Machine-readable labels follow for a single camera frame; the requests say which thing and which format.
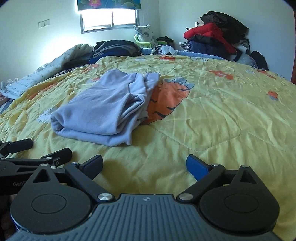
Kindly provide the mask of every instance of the metal screw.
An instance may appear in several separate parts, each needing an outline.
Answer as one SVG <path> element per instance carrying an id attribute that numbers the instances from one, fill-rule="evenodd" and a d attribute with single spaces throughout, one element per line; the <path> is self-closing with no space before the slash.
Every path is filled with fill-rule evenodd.
<path id="1" fill-rule="evenodd" d="M 179 198 L 182 201 L 189 201 L 189 200 L 193 199 L 193 195 L 191 193 L 182 193 L 182 194 L 179 195 Z"/>
<path id="2" fill-rule="evenodd" d="M 110 193 L 101 193 L 98 195 L 98 199 L 101 201 L 110 201 L 112 198 L 113 196 Z"/>

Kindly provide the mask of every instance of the light blue folded cloth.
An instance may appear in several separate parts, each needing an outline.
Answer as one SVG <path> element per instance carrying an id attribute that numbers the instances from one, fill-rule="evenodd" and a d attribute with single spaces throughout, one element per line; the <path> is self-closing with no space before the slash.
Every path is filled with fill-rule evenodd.
<path id="1" fill-rule="evenodd" d="M 106 72 L 92 87 L 51 115 L 60 136 L 105 146 L 131 145 L 131 132 L 148 117 L 147 108 L 160 75 Z"/>

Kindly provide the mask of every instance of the pile of clothes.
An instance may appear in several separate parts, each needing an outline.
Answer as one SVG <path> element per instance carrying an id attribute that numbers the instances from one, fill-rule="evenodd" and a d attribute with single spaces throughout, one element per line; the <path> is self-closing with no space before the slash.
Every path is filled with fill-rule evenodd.
<path id="1" fill-rule="evenodd" d="M 222 57 L 226 60 L 268 70 L 265 58 L 250 51 L 245 38 L 248 28 L 235 18 L 220 12 L 209 11 L 197 20 L 197 27 L 188 29 L 180 42 L 186 51 Z"/>
<path id="2" fill-rule="evenodd" d="M 184 38 L 189 41 L 191 50 L 195 53 L 216 55 L 227 59 L 229 54 L 237 51 L 223 37 L 223 32 L 214 23 L 192 28 L 185 32 Z"/>
<path id="3" fill-rule="evenodd" d="M 100 58 L 106 56 L 139 56 L 141 48 L 134 42 L 127 40 L 110 40 L 97 42 L 94 47 L 92 58 L 89 64 L 96 63 Z"/>

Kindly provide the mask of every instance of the black gripper pad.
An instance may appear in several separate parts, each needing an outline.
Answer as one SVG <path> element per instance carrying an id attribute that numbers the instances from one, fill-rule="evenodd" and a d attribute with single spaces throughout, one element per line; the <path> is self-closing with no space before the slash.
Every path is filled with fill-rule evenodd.
<path id="1" fill-rule="evenodd" d="M 33 141 L 31 139 L 25 139 L 20 141 L 11 142 L 8 145 L 8 152 L 9 153 L 17 153 L 20 151 L 31 149 L 33 146 Z"/>
<path id="2" fill-rule="evenodd" d="M 9 240 L 280 241 L 271 232 L 255 237 L 235 237 L 222 233 L 208 225 L 195 206 L 178 203 L 172 195 L 133 194 L 122 194 L 113 203 L 99 204 L 93 215 L 73 230 L 54 235 L 19 231 Z"/>

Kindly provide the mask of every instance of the red jacket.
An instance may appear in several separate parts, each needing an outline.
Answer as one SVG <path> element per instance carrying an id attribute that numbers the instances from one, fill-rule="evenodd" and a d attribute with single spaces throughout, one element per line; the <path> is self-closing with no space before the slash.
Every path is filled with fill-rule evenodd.
<path id="1" fill-rule="evenodd" d="M 214 23 L 208 23 L 200 27 L 192 28 L 184 33 L 184 38 L 189 40 L 196 34 L 218 40 L 225 46 L 229 53 L 235 54 L 237 52 L 235 47 L 223 38 L 223 32 Z"/>

